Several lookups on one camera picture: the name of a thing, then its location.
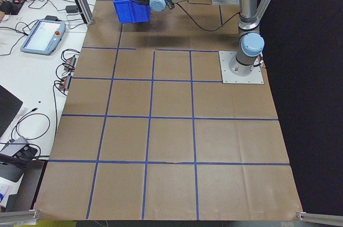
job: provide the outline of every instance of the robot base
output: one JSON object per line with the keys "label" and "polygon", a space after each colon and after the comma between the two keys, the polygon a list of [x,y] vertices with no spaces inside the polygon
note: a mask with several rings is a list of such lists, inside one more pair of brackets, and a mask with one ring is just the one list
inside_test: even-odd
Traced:
{"label": "robot base", "polygon": [[259,66],[254,67],[252,72],[248,76],[235,75],[229,69],[229,62],[231,58],[236,56],[236,51],[220,51],[220,68],[223,84],[264,84],[261,69]]}

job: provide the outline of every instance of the white table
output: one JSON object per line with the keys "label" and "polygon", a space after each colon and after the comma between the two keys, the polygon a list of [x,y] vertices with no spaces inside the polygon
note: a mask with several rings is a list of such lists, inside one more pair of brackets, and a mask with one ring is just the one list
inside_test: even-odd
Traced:
{"label": "white table", "polygon": [[[65,8],[66,5],[75,5],[60,0],[51,0],[58,9]],[[89,4],[95,5],[96,0],[87,0]],[[17,16],[11,16],[8,21],[0,23],[0,26],[14,27],[17,22],[23,21],[29,24],[36,19],[42,19],[46,15],[57,16],[61,20],[66,19],[65,11],[58,12],[51,5],[47,4],[42,9],[30,9],[29,3],[25,3]],[[72,21],[71,26],[80,24],[82,21]],[[36,112],[46,114],[51,121],[48,132],[39,139],[31,141],[41,148],[41,155],[49,155],[54,142],[55,135],[55,105],[53,97],[53,83],[56,80],[55,70],[62,64],[61,52],[65,49],[81,50],[83,40],[87,31],[86,25],[80,25],[75,29],[67,29],[56,50],[50,56],[27,54],[20,51],[20,46],[25,40],[22,38],[13,48],[12,54],[0,56],[0,85],[9,90],[23,101],[23,107],[28,111],[38,108]],[[14,43],[22,36],[11,30],[0,29],[0,54],[10,51]],[[74,53],[65,53],[66,58]],[[65,96],[56,90],[57,115],[60,119],[65,103]],[[6,132],[0,137],[0,142],[7,142],[10,138],[11,130],[20,116],[17,116]],[[42,116],[32,116],[20,124],[20,132],[23,136],[33,138],[42,134],[47,128],[48,121]],[[13,186],[11,194],[16,194],[21,179],[13,183],[4,178],[0,178],[0,183]]]}

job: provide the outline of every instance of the blue plastic bin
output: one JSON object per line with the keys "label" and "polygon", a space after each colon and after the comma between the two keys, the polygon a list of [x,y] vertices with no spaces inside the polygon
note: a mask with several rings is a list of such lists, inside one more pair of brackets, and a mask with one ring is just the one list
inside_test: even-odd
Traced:
{"label": "blue plastic bin", "polygon": [[113,0],[113,4],[118,20],[123,24],[150,21],[151,8],[149,5],[138,5],[130,0]]}

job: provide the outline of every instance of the touchscreen display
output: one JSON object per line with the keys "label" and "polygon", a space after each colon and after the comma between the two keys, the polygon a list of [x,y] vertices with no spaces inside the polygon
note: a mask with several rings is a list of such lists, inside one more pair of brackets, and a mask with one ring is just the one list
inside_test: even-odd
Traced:
{"label": "touchscreen display", "polygon": [[54,22],[41,22],[29,42],[25,45],[25,48],[45,51],[60,25]]}

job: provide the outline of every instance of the black curtain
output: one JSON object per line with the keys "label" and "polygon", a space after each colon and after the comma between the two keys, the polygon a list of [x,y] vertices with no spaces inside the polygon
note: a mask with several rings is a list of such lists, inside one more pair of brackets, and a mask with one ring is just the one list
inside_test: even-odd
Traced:
{"label": "black curtain", "polygon": [[343,216],[343,0],[272,0],[260,33],[303,210]]}

